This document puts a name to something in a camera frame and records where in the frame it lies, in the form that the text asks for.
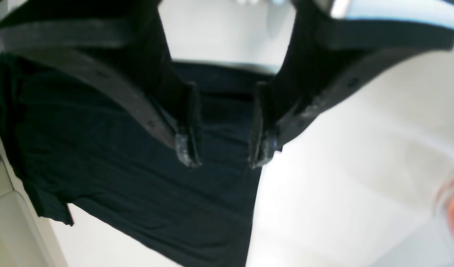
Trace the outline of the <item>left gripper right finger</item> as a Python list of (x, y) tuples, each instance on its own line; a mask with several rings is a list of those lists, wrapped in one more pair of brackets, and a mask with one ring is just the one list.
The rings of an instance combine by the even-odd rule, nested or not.
[(382, 72), (454, 47), (454, 0), (293, 0), (277, 74), (254, 90), (249, 164), (260, 168), (321, 113)]

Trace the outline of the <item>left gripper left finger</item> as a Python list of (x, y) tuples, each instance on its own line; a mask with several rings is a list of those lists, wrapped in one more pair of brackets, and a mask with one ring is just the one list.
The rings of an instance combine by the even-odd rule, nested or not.
[(102, 92), (190, 168), (201, 166), (200, 93), (173, 68), (159, 0), (27, 0), (0, 20), (0, 52)]

